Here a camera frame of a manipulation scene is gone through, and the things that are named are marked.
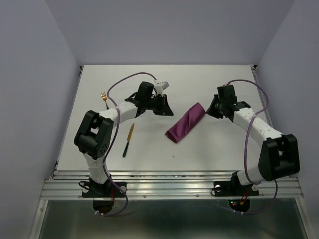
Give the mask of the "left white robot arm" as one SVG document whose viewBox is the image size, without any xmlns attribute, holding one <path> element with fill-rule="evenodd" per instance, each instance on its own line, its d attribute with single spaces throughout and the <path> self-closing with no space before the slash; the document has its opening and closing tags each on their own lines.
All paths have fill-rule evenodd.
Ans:
<svg viewBox="0 0 319 239">
<path fill-rule="evenodd" d="M 74 143 L 86 159 L 89 168 L 88 181 L 79 182 L 84 198 L 124 197 L 126 183 L 115 183 L 106 168 L 106 156 L 113 140 L 112 131 L 119 125 L 135 119 L 150 110 L 158 116 L 173 116 L 164 90 L 168 82 L 141 82 L 138 91 L 114 108 L 102 111 L 88 111 L 75 135 Z"/>
</svg>

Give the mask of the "purple cloth napkin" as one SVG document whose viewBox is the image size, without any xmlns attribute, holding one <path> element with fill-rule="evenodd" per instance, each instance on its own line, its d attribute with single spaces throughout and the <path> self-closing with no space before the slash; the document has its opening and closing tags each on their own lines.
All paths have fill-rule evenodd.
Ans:
<svg viewBox="0 0 319 239">
<path fill-rule="evenodd" d="M 200 103 L 194 104 L 166 133 L 165 136 L 177 144 L 204 118 L 205 109 Z"/>
</svg>

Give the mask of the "gold knife dark handle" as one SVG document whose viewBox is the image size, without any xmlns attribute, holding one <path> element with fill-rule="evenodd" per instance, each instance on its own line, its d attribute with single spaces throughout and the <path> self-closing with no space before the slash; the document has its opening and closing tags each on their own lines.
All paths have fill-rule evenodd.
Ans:
<svg viewBox="0 0 319 239">
<path fill-rule="evenodd" d="M 129 148 L 129 144 L 130 144 L 130 140 L 131 140 L 133 131 L 134 131 L 134 127 L 135 127 L 135 124 L 133 123 L 133 124 L 131 125 L 130 131 L 129 131 L 129 133 L 128 133 L 127 143 L 126 143 L 126 146 L 125 146 L 125 149 L 124 149 L 124 152 L 123 152 L 122 157 L 126 157 L 126 155 L 127 155 L 127 151 L 128 151 L 128 148 Z"/>
</svg>

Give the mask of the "gold fork dark handle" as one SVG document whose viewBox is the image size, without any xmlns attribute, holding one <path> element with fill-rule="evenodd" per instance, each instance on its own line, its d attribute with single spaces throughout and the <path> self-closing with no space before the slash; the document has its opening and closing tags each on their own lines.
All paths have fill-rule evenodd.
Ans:
<svg viewBox="0 0 319 239">
<path fill-rule="evenodd" d="M 104 103 L 105 103 L 106 109 L 109 109 L 109 106 L 108 106 L 108 104 L 107 104 L 107 95 L 106 95 L 105 92 L 102 92 L 102 93 L 101 93 L 101 98 L 102 98 L 102 100 L 103 100 Z"/>
</svg>

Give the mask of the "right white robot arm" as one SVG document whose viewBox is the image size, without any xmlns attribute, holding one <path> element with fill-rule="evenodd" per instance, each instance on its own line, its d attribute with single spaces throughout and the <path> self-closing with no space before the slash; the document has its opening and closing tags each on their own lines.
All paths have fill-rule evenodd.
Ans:
<svg viewBox="0 0 319 239">
<path fill-rule="evenodd" d="M 246 131 L 260 146 L 257 164 L 244 165 L 244 169 L 232 173 L 228 181 L 214 181 L 211 194 L 216 197 L 258 196 L 258 184 L 291 176 L 300 171 L 297 138 L 283 134 L 257 116 L 245 101 L 237 100 L 234 86 L 228 84 L 217 88 L 207 114 L 217 119 L 228 118 Z"/>
</svg>

